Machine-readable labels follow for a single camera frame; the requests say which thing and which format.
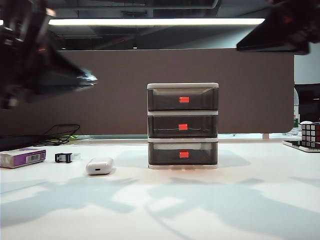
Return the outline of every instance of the plastic drawer unit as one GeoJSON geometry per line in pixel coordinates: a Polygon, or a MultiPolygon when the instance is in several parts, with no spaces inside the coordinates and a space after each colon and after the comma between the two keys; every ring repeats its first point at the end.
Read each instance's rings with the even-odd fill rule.
{"type": "Polygon", "coordinates": [[[216,138],[218,111],[149,111],[149,138],[216,138]]]}
{"type": "Polygon", "coordinates": [[[218,164],[216,138],[149,138],[150,169],[215,169],[218,164]]]}
{"type": "Polygon", "coordinates": [[[217,110],[218,83],[150,83],[148,111],[217,110]]]}

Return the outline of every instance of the drawer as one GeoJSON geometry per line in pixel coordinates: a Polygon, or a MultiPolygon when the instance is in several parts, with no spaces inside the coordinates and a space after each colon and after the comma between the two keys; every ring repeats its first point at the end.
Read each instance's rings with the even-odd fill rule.
{"type": "Polygon", "coordinates": [[[217,111],[210,113],[192,111],[192,114],[160,112],[162,115],[152,115],[152,113],[155,112],[148,113],[151,114],[148,116],[149,138],[216,138],[218,135],[217,111]]]}
{"type": "Polygon", "coordinates": [[[149,142],[149,166],[218,164],[218,142],[149,142]]]}
{"type": "Polygon", "coordinates": [[[217,83],[148,84],[148,110],[217,110],[217,83]]]}

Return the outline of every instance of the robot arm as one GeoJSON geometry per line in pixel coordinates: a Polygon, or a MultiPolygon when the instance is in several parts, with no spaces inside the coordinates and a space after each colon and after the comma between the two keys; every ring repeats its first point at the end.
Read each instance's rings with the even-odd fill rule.
{"type": "Polygon", "coordinates": [[[97,79],[55,51],[44,0],[8,0],[0,26],[0,107],[93,87],[97,79]]]}
{"type": "Polygon", "coordinates": [[[238,51],[306,55],[320,42],[320,0],[269,0],[269,16],[237,44],[238,51]]]}

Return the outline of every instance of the bottle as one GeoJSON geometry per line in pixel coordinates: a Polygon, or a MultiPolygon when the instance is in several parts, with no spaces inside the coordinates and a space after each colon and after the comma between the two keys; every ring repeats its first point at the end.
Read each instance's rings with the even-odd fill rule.
{"type": "Polygon", "coordinates": [[[293,128],[290,133],[297,136],[300,129],[300,114],[299,114],[299,96],[297,90],[294,88],[294,104],[293,104],[293,128]]]}

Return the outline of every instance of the gray partition board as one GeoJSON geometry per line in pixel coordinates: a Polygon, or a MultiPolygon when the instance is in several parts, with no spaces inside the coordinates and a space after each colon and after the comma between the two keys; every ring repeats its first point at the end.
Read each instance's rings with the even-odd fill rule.
{"type": "Polygon", "coordinates": [[[294,56],[233,48],[64,51],[99,80],[92,89],[0,110],[0,135],[80,124],[81,134],[146,134],[147,84],[219,83],[220,133],[283,133],[293,125],[294,56]]]}

